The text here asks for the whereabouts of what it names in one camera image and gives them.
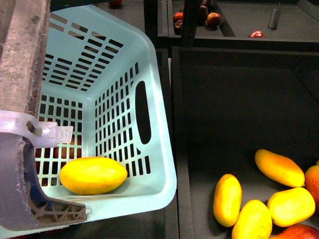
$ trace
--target red apple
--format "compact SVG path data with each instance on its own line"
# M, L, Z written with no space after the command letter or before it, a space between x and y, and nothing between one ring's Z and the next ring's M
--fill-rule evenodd
M114 7L119 7L122 4L122 0L118 0L118 1L109 1L109 5L110 6L114 6Z
M261 31L253 31L250 33L249 37L251 38L265 38L265 35Z
M319 239L319 230L304 224L294 224L271 239Z
M216 12L211 12L207 17L207 24L211 28L216 28L221 21L221 15Z
M178 20L183 20L183 16L184 16L184 13L182 12L177 12L174 14L173 16L173 22L174 24L178 21Z

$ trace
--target plastic basket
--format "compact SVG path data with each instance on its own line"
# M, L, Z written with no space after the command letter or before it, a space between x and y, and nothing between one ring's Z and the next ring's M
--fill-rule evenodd
M53 12L43 79L40 121L74 126L73 143L35 152L47 196L85 204L86 222L161 209L173 199L176 174L156 52L144 33L93 5ZM137 88L147 99L147 141L138 127ZM58 174L84 156L117 160L128 178L108 194L75 195Z

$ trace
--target gray plastic bracket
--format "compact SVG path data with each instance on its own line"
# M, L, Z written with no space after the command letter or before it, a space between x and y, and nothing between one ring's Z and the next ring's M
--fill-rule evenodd
M73 126L58 126L56 122L39 122L26 113L0 110L0 132L14 133L30 140L35 148L56 147L70 143Z
M43 192L34 147L27 138L0 132L0 172L0 225L4 228L24 231L87 220L84 204L50 198Z

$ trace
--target white plastic strap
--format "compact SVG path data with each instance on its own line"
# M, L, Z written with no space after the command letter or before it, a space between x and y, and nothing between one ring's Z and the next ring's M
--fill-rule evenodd
M0 110L0 132L26 137L35 148L51 148L58 143L70 143L73 126L39 122L29 114Z

